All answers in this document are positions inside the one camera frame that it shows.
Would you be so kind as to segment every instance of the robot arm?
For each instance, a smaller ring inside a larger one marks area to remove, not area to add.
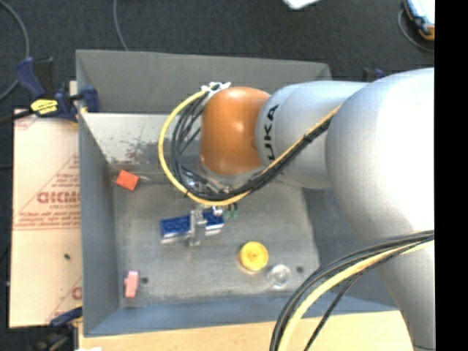
[[[433,230],[433,68],[373,83],[302,83],[272,95],[253,88],[219,91],[203,111],[204,173],[230,185],[253,178],[337,108],[328,130],[283,169],[282,180],[332,188],[363,244]],[[415,350],[435,350],[434,247],[378,270]]]

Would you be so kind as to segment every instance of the yellow object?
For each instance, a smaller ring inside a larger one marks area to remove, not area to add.
[[[247,242],[239,252],[239,260],[245,269],[259,271],[268,264],[268,250],[260,242]]]
[[[429,241],[425,242],[423,244],[420,244],[419,246],[416,246],[412,249],[409,249],[402,254],[410,253],[417,251],[428,244],[432,244],[434,241]],[[394,252],[397,252],[398,250],[405,249],[407,246],[401,246],[401,247],[396,247],[394,249],[380,252],[379,254],[375,256],[368,257],[365,260],[362,260],[354,265],[351,265],[349,268],[339,272],[335,276],[332,276],[331,278],[327,279],[325,282],[323,282],[319,287],[317,287],[314,291],[312,291],[309,296],[301,303],[301,305],[295,310],[294,314],[290,317],[289,321],[286,324],[286,327],[284,328],[284,333],[283,337],[279,343],[279,351],[286,351],[287,346],[289,345],[291,338],[293,336],[293,331],[296,329],[298,326],[299,321],[301,318],[304,316],[304,314],[307,312],[307,310],[311,307],[311,305],[324,293],[329,291],[332,287],[335,287],[337,284],[340,282],[343,282],[345,279],[350,278],[354,274],[357,274],[364,269],[368,268],[369,266],[378,263],[381,260],[384,260],[386,257],[390,256]]]
[[[39,112],[39,114],[46,114],[57,111],[57,105],[59,103],[54,99],[38,99],[31,104],[31,110],[33,112]]]

